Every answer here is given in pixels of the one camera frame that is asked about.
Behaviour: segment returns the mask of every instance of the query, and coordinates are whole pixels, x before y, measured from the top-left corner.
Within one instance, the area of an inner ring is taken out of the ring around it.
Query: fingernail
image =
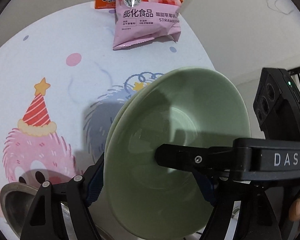
[[[297,204],[296,204],[296,216],[299,216],[300,215],[300,201],[297,201]]]

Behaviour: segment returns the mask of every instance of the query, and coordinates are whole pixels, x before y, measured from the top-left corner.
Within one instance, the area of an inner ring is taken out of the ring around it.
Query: tabletop
[[[0,189],[83,173],[103,152],[111,123],[132,94],[179,67],[214,69],[179,20],[177,43],[162,37],[113,51],[115,11],[89,2],[48,15],[7,41],[0,48]],[[103,193],[90,211],[115,239],[137,239],[116,223]],[[17,239],[1,210],[0,229]]]

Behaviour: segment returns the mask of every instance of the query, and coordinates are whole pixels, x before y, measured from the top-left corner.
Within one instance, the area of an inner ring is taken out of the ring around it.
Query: purple dot
[[[82,57],[79,53],[72,53],[67,57],[66,64],[69,67],[74,67],[80,63],[81,59],[82,59]]]
[[[173,52],[173,53],[176,53],[177,49],[175,47],[170,47],[170,51]]]

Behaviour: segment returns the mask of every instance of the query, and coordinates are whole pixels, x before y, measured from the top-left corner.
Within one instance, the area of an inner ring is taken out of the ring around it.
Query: pink circle
[[[66,64],[69,67],[74,67],[80,63],[81,59],[82,59],[82,57],[79,53],[72,53],[67,57]]]

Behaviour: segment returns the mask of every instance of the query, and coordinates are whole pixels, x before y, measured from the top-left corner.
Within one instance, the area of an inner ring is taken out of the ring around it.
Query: cartoon eye
[[[30,165],[32,176],[42,184],[46,180],[49,180],[49,174],[46,166],[40,161],[33,161]]]
[[[16,167],[14,170],[14,175],[16,177],[16,180],[27,184],[27,181],[29,181],[28,176],[26,175],[25,171],[21,167]]]

